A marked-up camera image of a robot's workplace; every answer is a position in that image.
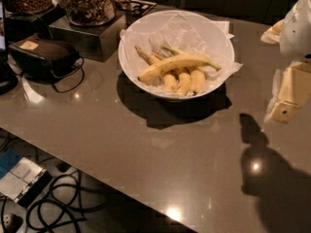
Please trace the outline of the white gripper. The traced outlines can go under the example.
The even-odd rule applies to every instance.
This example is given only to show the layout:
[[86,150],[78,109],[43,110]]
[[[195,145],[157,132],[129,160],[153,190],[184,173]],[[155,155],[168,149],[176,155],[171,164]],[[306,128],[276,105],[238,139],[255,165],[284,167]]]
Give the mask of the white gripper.
[[285,70],[275,71],[272,98],[264,121],[288,123],[311,97],[311,0],[297,0],[284,20],[263,32],[260,39],[278,44],[280,52],[293,61]]

